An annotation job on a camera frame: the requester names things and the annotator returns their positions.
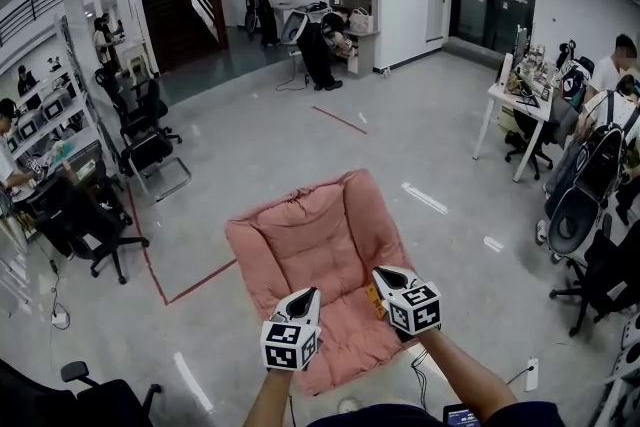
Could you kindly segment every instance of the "office chair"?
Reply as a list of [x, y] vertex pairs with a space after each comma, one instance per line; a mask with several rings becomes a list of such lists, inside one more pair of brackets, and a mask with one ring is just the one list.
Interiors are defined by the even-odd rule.
[[151, 403], [162, 387], [153, 384], [144, 404], [122, 380], [98, 384], [89, 378], [87, 365], [76, 361], [61, 372], [65, 383], [78, 380], [90, 389], [74, 396], [70, 390], [55, 390], [38, 384], [0, 360], [0, 410], [3, 425], [29, 427], [152, 427]]
[[585, 253], [587, 270], [583, 272], [573, 259], [567, 260], [577, 276], [579, 287], [566, 290], [552, 290], [549, 297], [580, 296], [580, 313], [576, 325], [569, 331], [575, 336], [582, 326], [587, 307], [591, 305], [597, 312], [595, 323], [606, 315], [623, 310], [640, 301], [640, 265], [638, 246], [640, 245], [640, 221], [636, 222], [619, 246], [609, 236], [611, 216], [606, 214], [602, 228], [596, 232], [593, 244]]
[[[98, 85], [100, 85], [109, 96], [109, 99], [113, 104], [113, 108], [118, 113], [121, 127], [120, 135], [123, 139], [127, 136], [131, 140], [141, 132], [147, 132], [150, 128], [156, 128], [162, 130], [169, 139], [176, 139], [178, 144], [182, 143], [182, 138], [179, 135], [171, 135], [173, 133], [171, 128], [158, 127], [157, 119], [166, 116], [169, 109], [160, 99], [160, 86], [155, 80], [151, 79], [133, 86], [132, 89], [135, 90], [135, 100], [138, 107], [130, 111], [126, 100], [120, 94], [120, 86], [113, 74], [104, 68], [100, 68], [99, 70], [96, 70], [95, 78]], [[141, 89], [144, 84], [148, 84], [148, 92], [146, 95], [142, 95], [141, 93]], [[154, 125], [154, 122], [151, 119], [150, 110], [155, 109], [153, 104], [156, 101], [158, 102], [158, 112]]]
[[[513, 111], [513, 117], [516, 120], [516, 123], [520, 130], [524, 132], [525, 137], [527, 139], [530, 139], [533, 136], [533, 132], [535, 131], [538, 122], [535, 119], [530, 118], [526, 114], [523, 114], [522, 112], [516, 110]], [[540, 132], [540, 137], [538, 137], [538, 141], [536, 142], [536, 145], [533, 148], [533, 152], [531, 153], [531, 157], [529, 158], [529, 162], [533, 166], [533, 169], [536, 173], [534, 176], [536, 180], [540, 180], [540, 169], [538, 168], [538, 161], [536, 160], [536, 157], [546, 161], [548, 163], [547, 168], [549, 170], [553, 169], [553, 160], [551, 160], [551, 158], [545, 155], [545, 153], [542, 151], [542, 145], [556, 143], [553, 138], [553, 131], [555, 130], [555, 128], [556, 125], [554, 123], [544, 123], [544, 125], [542, 126], [542, 131]], [[505, 142], [516, 147], [515, 150], [510, 151], [505, 156], [504, 160], [507, 162], [511, 162], [511, 157], [513, 157], [514, 155], [524, 155], [524, 153], [527, 151], [527, 146], [529, 145], [528, 141], [523, 140], [519, 134], [514, 134], [513, 132], [507, 134], [507, 136], [505, 137]]]
[[[121, 153], [120, 171], [127, 176], [136, 176], [142, 190], [147, 196], [152, 196], [147, 188], [144, 178], [150, 178], [156, 172], [160, 171], [163, 167], [168, 166], [171, 163], [177, 163], [184, 171], [186, 178], [166, 190], [155, 196], [155, 201], [162, 201], [164, 198], [174, 193], [178, 189], [181, 189], [191, 181], [191, 172], [185, 166], [184, 162], [178, 157], [174, 157], [168, 161], [165, 161], [169, 155], [173, 153], [173, 145], [171, 139], [178, 136], [171, 136], [160, 128], [158, 125], [159, 118], [159, 103], [160, 103], [160, 87], [154, 80], [149, 81], [149, 92], [145, 100], [145, 116], [148, 117], [149, 131], [148, 134], [142, 139], [135, 140], [132, 144], [127, 146]], [[182, 142], [182, 139], [178, 137], [178, 144]], [[153, 164], [158, 164], [156, 169], [151, 173], [145, 173], [144, 170]]]
[[[118, 259], [118, 247], [138, 243], [149, 247], [149, 241], [144, 237], [120, 237], [125, 223], [63, 176], [54, 175], [42, 182], [27, 201], [36, 214], [36, 229], [43, 227], [47, 232], [56, 233], [51, 242], [61, 254], [69, 256], [74, 253], [83, 260], [92, 260], [91, 275], [94, 278], [100, 274], [97, 266], [111, 255], [118, 282], [126, 284]], [[88, 234], [101, 243], [94, 250], [84, 240]]]

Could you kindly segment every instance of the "cable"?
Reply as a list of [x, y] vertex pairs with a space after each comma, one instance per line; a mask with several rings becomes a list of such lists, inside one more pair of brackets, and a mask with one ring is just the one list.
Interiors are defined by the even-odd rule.
[[293, 422], [293, 427], [297, 427], [296, 425], [296, 417], [293, 416], [293, 398], [289, 395], [289, 409], [291, 410], [291, 421]]
[[427, 376], [425, 373], [420, 370], [420, 365], [426, 359], [429, 353], [427, 350], [423, 350], [420, 355], [411, 362], [411, 368], [416, 373], [416, 377], [418, 379], [418, 384], [420, 386], [420, 404], [422, 404], [422, 408], [427, 410], [427, 402], [426, 402], [426, 393], [427, 393]]
[[513, 381], [515, 381], [518, 377], [520, 377], [522, 374], [524, 374], [525, 372], [531, 372], [535, 367], [533, 365], [531, 365], [528, 368], [525, 368], [522, 372], [520, 372], [518, 375], [516, 375], [513, 379], [511, 379], [508, 383], [507, 386], [509, 386]]

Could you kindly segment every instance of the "cushion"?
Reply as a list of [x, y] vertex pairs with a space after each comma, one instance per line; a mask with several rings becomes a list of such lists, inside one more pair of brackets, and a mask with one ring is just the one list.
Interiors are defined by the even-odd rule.
[[323, 345], [309, 370], [296, 375], [304, 393], [335, 388], [403, 349], [365, 293], [375, 266], [411, 267], [368, 171], [262, 205], [228, 221], [226, 235], [263, 319], [296, 290], [320, 289]]

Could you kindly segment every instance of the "gray floor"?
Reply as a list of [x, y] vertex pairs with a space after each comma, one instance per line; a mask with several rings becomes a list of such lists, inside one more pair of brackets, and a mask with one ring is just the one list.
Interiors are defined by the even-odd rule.
[[[587, 320], [578, 337], [568, 337], [577, 308], [548, 298], [551, 288], [565, 284], [566, 269], [553, 266], [533, 243], [544, 200], [540, 182], [530, 169], [520, 184], [512, 181], [519, 161], [504, 162], [507, 148], [496, 123], [480, 160], [471, 158], [494, 72], [441, 53], [389, 79], [345, 79], [345, 86], [332, 92], [276, 92], [288, 74], [290, 64], [282, 62], [219, 87], [202, 83], [207, 91], [173, 106], [163, 118], [184, 138], [176, 154], [191, 168], [193, 182], [159, 204], [146, 201], [135, 182], [131, 187], [167, 301], [233, 259], [223, 232], [230, 216], [296, 187], [366, 167], [417, 270], [443, 294], [445, 332], [505, 379], [536, 354], [539, 388], [524, 393], [519, 379], [514, 392], [523, 400], [554, 401], [567, 425], [585, 425], [602, 392], [598, 382], [618, 353], [625, 317], [612, 315], [597, 326]], [[296, 84], [304, 85], [302, 75]], [[448, 213], [407, 194], [405, 182], [446, 205]], [[617, 220], [614, 228], [620, 240], [624, 230]], [[496, 253], [484, 245], [487, 236], [504, 249]], [[0, 358], [58, 388], [63, 386], [58, 369], [77, 359], [89, 364], [94, 379], [123, 378], [140, 397], [149, 384], [160, 383], [165, 393], [153, 406], [156, 427], [241, 425], [265, 370], [258, 350], [260, 322], [237, 265], [166, 306], [141, 249], [122, 251], [122, 261], [129, 277], [124, 287], [110, 264], [94, 280], [86, 262], [62, 262], [59, 299], [72, 323], [67, 331], [50, 332], [51, 273], [34, 247], [31, 314], [18, 311], [0, 321]], [[178, 352], [213, 403], [210, 414], [178, 372]], [[294, 390], [298, 425], [333, 413], [345, 396], [365, 405], [418, 403], [411, 360], [404, 354], [318, 397]], [[427, 405], [440, 416], [456, 398], [436, 373], [427, 375]]]
[[227, 33], [228, 50], [162, 75], [161, 82], [172, 105], [289, 57], [285, 46], [263, 48], [259, 33], [249, 38], [245, 31], [234, 27], [227, 27]]

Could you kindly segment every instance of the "chair armrest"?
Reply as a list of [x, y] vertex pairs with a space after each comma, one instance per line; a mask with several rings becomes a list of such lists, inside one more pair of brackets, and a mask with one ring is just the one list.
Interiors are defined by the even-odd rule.
[[62, 377], [62, 381], [65, 383], [70, 383], [71, 381], [79, 381], [88, 376], [89, 368], [87, 368], [87, 364], [84, 361], [74, 361], [72, 363], [67, 363], [60, 370], [60, 377]]

